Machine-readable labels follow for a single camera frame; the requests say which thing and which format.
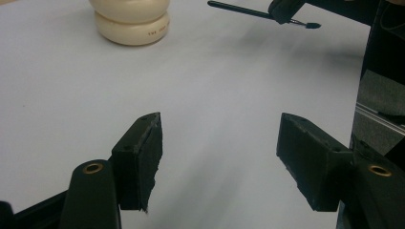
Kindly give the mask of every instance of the white cylindrical object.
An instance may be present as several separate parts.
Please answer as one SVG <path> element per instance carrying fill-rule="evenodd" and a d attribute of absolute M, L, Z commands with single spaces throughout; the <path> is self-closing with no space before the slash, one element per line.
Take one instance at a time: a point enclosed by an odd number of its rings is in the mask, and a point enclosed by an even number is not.
<path fill-rule="evenodd" d="M 95 12 L 98 31 L 107 39 L 122 45 L 139 46 L 160 40 L 167 34 L 169 15 L 164 13 L 158 19 L 140 24 L 125 24 L 108 19 Z"/>
<path fill-rule="evenodd" d="M 113 21 L 138 24 L 164 15 L 169 0 L 89 0 L 101 15 Z"/>

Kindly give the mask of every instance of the white table surface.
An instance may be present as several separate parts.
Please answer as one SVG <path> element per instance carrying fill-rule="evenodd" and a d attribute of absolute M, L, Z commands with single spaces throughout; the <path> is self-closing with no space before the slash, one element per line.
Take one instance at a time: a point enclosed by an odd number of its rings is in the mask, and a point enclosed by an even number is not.
<path fill-rule="evenodd" d="M 266 11 L 269 1 L 235 1 Z M 282 112 L 348 145 L 369 27 L 305 5 L 305 30 L 173 0 L 169 33 L 124 47 L 81 0 L 0 8 L 0 199 L 14 212 L 107 159 L 140 116 L 161 112 L 163 157 L 149 214 L 123 228 L 334 228 L 276 156 Z"/>

